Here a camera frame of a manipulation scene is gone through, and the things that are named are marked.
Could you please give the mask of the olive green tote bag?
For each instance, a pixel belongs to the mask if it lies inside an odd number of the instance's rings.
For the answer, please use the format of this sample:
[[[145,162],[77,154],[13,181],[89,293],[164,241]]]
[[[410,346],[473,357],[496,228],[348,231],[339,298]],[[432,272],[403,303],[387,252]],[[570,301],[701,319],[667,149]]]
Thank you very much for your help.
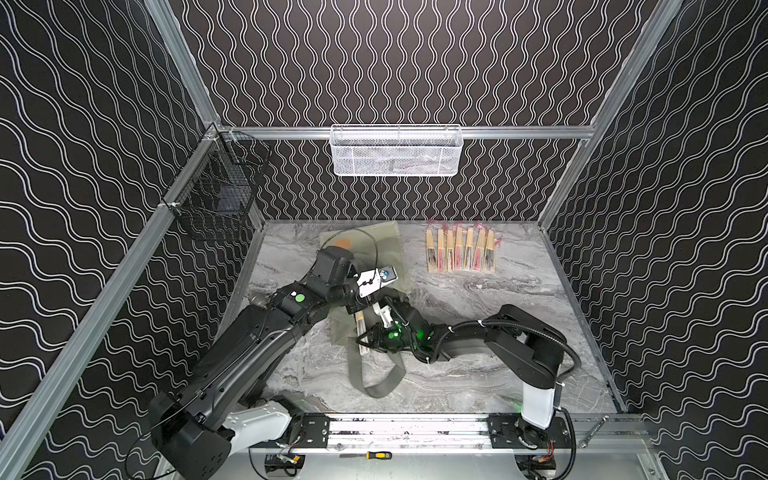
[[[396,221],[322,232],[319,240],[322,248],[339,246],[352,252],[354,265],[359,271],[382,268],[388,262],[394,263],[397,268],[403,266],[400,229]],[[328,316],[332,343],[347,350],[348,376],[352,387],[370,398],[381,399],[400,384],[406,369],[399,353],[389,354],[393,366],[386,376],[379,383],[365,384],[363,360],[371,350],[357,344],[356,338],[361,334],[359,324],[366,327],[371,319],[377,320],[378,317],[370,310],[349,314],[344,307],[333,308]]]

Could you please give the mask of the folding fan with pink paper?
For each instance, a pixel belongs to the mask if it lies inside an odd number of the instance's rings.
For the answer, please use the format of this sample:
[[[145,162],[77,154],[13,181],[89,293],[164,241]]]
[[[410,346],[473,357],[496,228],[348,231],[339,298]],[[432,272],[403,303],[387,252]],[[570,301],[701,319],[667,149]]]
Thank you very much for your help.
[[[445,230],[443,227],[436,230],[436,264],[438,272],[445,271]]]

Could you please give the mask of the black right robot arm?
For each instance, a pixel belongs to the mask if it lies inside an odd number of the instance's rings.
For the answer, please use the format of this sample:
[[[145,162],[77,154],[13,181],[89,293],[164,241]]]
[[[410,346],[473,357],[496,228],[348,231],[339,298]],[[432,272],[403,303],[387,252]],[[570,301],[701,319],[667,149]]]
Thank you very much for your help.
[[[487,318],[455,324],[431,323],[406,301],[384,299],[381,320],[358,334],[355,342],[379,353],[408,351],[433,364],[488,351],[523,383],[522,404],[513,427],[528,449],[549,441],[564,381],[582,366],[565,335],[512,304]]]

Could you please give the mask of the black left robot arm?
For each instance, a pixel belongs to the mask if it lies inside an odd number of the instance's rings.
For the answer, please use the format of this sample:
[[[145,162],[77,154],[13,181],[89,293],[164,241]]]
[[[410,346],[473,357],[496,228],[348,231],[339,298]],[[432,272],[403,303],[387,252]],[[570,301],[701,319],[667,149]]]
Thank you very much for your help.
[[[225,424],[260,377],[331,309],[361,311],[398,279],[395,267],[360,271],[352,252],[318,251],[310,270],[281,287],[263,306],[244,308],[180,391],[161,392],[148,407],[152,445],[184,479],[208,479],[233,452],[235,428]]]

